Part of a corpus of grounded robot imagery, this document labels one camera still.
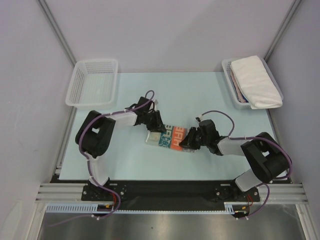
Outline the printed letters towel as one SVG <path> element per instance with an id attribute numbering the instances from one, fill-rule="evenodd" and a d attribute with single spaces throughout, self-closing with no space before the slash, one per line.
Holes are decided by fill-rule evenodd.
<path id="1" fill-rule="evenodd" d="M 162 147 L 178 152 L 194 153 L 195 150 L 180 146 L 182 140 L 185 139 L 189 130 L 181 126 L 166 124 L 165 132 L 148 132 L 146 144 Z"/>

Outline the white towel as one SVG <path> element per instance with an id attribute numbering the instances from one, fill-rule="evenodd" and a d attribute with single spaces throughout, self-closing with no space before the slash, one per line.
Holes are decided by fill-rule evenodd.
<path id="1" fill-rule="evenodd" d="M 230 67 L 239 90 L 252 109 L 274 109 L 283 105 L 280 92 L 260 57 L 253 55 L 237 59 L 231 62 Z"/>

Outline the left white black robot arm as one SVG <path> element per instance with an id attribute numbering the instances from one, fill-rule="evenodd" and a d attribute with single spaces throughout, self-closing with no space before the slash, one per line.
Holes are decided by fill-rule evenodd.
<path id="1" fill-rule="evenodd" d="M 151 133 L 166 132 L 160 111 L 156 103 L 146 97 L 140 97 L 138 103 L 117 112 L 102 114 L 91 110 L 82 123 L 75 137 L 80 153 L 87 161 L 89 182 L 94 185 L 92 194 L 99 200 L 110 195 L 110 187 L 106 185 L 109 176 L 99 164 L 99 158 L 110 146 L 116 128 L 145 125 Z"/>

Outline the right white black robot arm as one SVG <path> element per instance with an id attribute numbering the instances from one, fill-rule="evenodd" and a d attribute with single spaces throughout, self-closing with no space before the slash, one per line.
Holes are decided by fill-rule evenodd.
<path id="1" fill-rule="evenodd" d="M 204 146 L 217 156 L 245 157 L 250 169 L 236 177 L 230 188 L 230 195 L 236 201 L 242 201 L 250 189 L 268 184 L 284 171 L 291 173 L 289 155 L 267 132 L 252 137 L 222 136 L 209 119 L 199 122 L 198 127 L 191 127 L 179 146 L 189 150 Z"/>

